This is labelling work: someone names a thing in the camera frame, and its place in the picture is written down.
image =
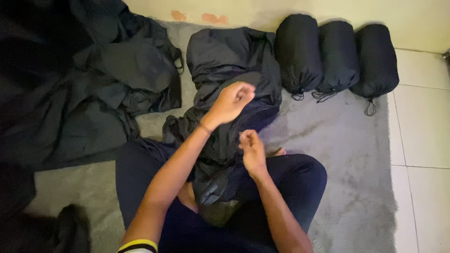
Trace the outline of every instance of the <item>hand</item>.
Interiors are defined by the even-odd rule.
[[[266,167],[264,144],[255,130],[245,130],[239,136],[239,148],[244,150],[244,166],[255,180],[262,180],[269,175]]]
[[[201,124],[213,131],[220,124],[233,121],[254,97],[255,86],[242,81],[235,82],[220,92]]]

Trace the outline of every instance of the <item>gray carpet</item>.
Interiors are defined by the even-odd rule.
[[[163,23],[185,55],[190,35],[205,26]],[[182,116],[193,105],[195,87],[182,74],[183,107],[137,118],[143,137],[162,139],[168,115]],[[277,119],[261,132],[266,151],[317,158],[328,184],[311,224],[316,252],[395,252],[396,203],[392,192],[387,99],[376,99],[377,113],[364,115],[367,101],[346,90],[317,104],[310,93],[294,101],[283,91]],[[90,219],[92,252],[115,252],[124,233],[115,191],[114,161],[36,173],[37,197],[29,212],[56,216],[76,203]]]

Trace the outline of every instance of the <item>person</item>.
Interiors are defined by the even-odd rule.
[[[126,233],[119,253],[313,252],[307,236],[327,181],[325,168],[305,154],[280,149],[266,158],[254,130],[239,136],[248,173],[235,199],[243,203],[223,228],[197,214],[192,183],[186,182],[210,134],[233,121],[255,96],[236,82],[224,88],[209,112],[174,152],[136,139],[116,160],[116,189]]]

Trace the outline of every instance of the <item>bracelet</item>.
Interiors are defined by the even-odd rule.
[[[209,130],[206,126],[204,126],[201,122],[198,122],[198,127],[203,128],[208,134],[211,134],[213,131]]]

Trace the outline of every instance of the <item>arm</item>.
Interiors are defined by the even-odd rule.
[[[150,182],[136,216],[122,239],[148,239],[158,244],[166,212],[186,182],[210,134],[222,123],[234,120],[255,96],[255,87],[236,82],[222,90],[210,111]]]
[[[272,181],[264,154],[264,145],[255,130],[246,130],[239,145],[244,150],[244,165],[256,182],[269,223],[270,234],[280,252],[313,252],[308,235],[298,224]]]

